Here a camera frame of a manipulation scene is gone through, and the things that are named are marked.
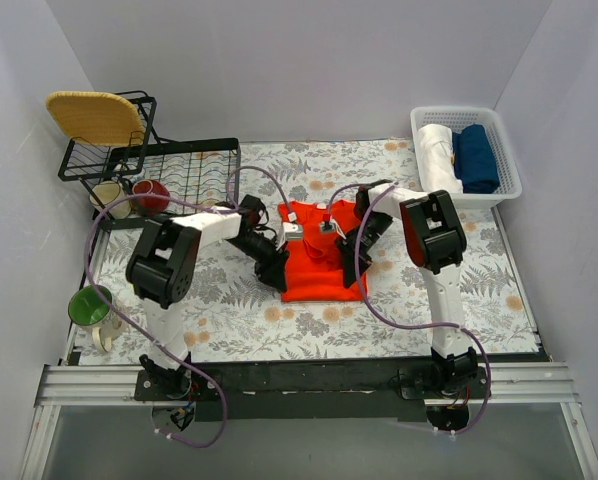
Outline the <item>orange t shirt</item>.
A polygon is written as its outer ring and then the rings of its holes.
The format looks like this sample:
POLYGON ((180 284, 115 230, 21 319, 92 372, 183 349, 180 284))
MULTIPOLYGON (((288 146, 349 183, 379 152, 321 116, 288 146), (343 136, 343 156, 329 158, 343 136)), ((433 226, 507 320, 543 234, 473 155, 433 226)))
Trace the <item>orange t shirt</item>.
POLYGON ((287 291, 281 294, 281 300, 284 303, 360 302, 361 291, 367 288, 344 285, 343 260, 335 245, 339 235, 320 231, 326 207, 292 201, 289 206, 280 204, 277 211, 284 221, 288 219, 288 212, 293 211, 297 223, 303 227, 303 239, 287 244, 287 291))

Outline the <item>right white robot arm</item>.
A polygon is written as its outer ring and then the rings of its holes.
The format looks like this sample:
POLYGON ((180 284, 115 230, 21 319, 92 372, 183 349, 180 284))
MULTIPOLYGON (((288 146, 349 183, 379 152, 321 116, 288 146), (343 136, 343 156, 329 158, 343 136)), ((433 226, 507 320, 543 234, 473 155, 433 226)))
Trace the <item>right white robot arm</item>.
POLYGON ((358 187, 353 213, 361 224, 335 240, 344 286, 360 284, 361 275, 372 264, 369 249, 399 220, 406 252, 427 289, 431 356, 442 364, 431 373, 432 387, 443 397, 458 395, 468 384, 468 375, 459 364, 474 363, 476 352, 462 330, 460 266, 467 240, 450 194, 445 190, 415 192, 382 180, 358 187))

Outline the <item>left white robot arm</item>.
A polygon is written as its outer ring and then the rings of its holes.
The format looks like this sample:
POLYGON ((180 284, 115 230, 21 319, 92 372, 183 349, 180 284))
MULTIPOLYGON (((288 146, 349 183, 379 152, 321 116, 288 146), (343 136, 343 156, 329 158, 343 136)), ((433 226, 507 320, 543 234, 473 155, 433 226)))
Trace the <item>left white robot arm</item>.
POLYGON ((232 208, 221 202, 187 216, 156 215, 148 219, 126 268, 126 280, 142 301, 152 345, 147 360, 162 368, 157 387, 172 400, 184 398, 192 386, 180 363, 188 358, 183 313, 179 303, 193 282, 197 256, 204 247, 227 241, 255 261, 255 276, 284 293, 290 253, 285 240, 257 230, 265 206, 252 195, 232 208))

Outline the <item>floral table mat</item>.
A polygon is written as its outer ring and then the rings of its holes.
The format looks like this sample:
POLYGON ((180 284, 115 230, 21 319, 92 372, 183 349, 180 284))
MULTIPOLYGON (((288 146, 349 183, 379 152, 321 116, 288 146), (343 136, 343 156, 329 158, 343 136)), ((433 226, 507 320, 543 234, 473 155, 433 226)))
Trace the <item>floral table mat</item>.
MULTIPOLYGON (((252 143, 241 148, 239 190, 269 211, 286 199, 352 200, 354 182, 420 186, 405 139, 252 143)), ((499 225, 490 210, 459 215, 468 247, 461 295, 467 328, 491 355, 539 350, 499 225)), ((371 251, 367 302, 284 303, 261 285, 252 261, 227 243, 202 250, 183 304, 184 339, 196 362, 420 356, 430 351, 425 284, 399 223, 371 251)))

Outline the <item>rolled white t shirt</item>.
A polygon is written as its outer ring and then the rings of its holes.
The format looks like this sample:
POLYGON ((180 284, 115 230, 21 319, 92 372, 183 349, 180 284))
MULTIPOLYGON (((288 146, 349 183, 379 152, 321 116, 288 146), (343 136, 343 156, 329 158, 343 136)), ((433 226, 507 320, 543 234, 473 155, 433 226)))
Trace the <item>rolled white t shirt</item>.
POLYGON ((443 125, 428 124, 418 130, 418 135, 424 189, 462 194, 463 184, 454 170, 452 130, 443 125))

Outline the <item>red mug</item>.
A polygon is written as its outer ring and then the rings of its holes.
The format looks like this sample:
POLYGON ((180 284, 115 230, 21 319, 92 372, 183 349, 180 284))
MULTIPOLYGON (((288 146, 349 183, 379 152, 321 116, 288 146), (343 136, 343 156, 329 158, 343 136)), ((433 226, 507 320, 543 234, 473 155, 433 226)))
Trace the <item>red mug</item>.
POLYGON ((170 204, 170 193, 164 185, 156 180, 144 179, 132 187, 135 195, 143 197, 133 200, 135 211, 142 216, 153 216, 166 211, 170 204))

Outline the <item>rolled blue t shirt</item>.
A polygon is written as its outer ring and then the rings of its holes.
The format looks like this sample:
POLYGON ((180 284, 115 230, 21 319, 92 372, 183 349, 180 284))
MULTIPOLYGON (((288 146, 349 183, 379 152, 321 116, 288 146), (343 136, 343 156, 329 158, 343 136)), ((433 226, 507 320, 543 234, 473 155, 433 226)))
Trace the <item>rolled blue t shirt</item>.
POLYGON ((492 194, 500 186, 495 155, 482 125, 452 133, 455 177, 467 194, 492 194))

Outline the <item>white plastic basket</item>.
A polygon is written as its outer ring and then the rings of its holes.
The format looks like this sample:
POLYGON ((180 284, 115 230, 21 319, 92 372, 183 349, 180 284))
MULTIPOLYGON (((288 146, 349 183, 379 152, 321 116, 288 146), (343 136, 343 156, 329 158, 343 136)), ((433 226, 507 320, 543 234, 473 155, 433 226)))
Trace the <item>white plastic basket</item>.
POLYGON ((489 146, 496 160, 500 186, 492 194, 452 193, 456 208, 490 209, 502 201, 512 200, 521 195, 522 185, 511 144, 504 124, 494 110, 463 105, 416 107, 410 113, 410 123, 420 184, 424 191, 430 191, 431 185, 428 172, 424 167, 419 129, 427 124, 439 124, 454 132, 460 132, 472 124, 477 124, 485 129, 489 146))

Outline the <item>cream mug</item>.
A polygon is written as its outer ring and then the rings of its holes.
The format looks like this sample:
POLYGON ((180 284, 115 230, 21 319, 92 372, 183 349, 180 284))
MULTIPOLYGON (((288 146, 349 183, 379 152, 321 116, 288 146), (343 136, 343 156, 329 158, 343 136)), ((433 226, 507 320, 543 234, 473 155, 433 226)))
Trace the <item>cream mug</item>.
MULTIPOLYGON (((92 188, 89 196, 92 206, 101 211, 104 207, 126 198, 126 193, 122 185, 115 181, 104 181, 92 188)), ((115 220, 125 219, 131 214, 131 205, 128 201, 116 204, 109 210, 109 215, 115 220)))

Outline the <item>green floral mug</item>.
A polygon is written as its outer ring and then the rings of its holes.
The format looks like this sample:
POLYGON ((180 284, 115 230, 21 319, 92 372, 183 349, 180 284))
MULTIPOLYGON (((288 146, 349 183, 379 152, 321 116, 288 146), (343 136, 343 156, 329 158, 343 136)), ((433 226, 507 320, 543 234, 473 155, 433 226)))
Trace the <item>green floral mug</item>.
POLYGON ((109 354, 114 341, 127 328, 127 323, 100 298, 92 285, 73 295, 68 304, 68 316, 73 324, 89 334, 100 354, 109 354))

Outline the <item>woven yellow plate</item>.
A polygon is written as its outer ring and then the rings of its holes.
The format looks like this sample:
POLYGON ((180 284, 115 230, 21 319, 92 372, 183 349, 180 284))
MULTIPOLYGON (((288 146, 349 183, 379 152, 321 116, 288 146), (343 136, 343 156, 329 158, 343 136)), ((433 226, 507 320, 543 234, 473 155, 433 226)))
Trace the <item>woven yellow plate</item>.
POLYGON ((127 147, 145 139, 137 108, 120 95, 58 91, 46 98, 45 106, 59 129, 77 143, 127 147))

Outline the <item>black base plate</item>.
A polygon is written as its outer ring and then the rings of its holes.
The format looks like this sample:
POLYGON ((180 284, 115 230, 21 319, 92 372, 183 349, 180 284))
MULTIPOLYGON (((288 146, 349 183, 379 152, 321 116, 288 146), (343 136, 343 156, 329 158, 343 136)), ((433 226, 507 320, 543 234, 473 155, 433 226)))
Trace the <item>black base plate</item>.
POLYGON ((143 366, 134 398, 191 401, 199 422, 254 419, 392 418, 424 422, 426 401, 438 400, 467 417, 467 403, 487 396, 484 368, 444 382, 429 357, 214 362, 202 375, 158 374, 143 366))

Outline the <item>aluminium frame rail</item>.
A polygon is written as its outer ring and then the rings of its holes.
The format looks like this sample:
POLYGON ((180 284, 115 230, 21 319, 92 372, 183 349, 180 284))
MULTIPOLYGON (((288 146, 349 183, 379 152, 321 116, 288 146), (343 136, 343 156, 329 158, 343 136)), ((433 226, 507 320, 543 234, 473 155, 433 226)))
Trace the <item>aluminium frame rail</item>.
MULTIPOLYGON (((174 409, 184 403, 141 402, 134 398, 139 365, 119 366, 47 366, 44 368, 34 406, 35 417, 43 424, 40 433, 32 433, 25 454, 25 467, 41 467, 49 451, 49 430, 63 406, 151 406, 174 409)), ((582 473, 598 479, 598 459, 581 412, 581 402, 568 367, 563 362, 496 361, 484 368, 487 396, 470 400, 470 405, 558 404, 565 416, 582 473)), ((428 411, 448 405, 438 400, 425 403, 428 411)))

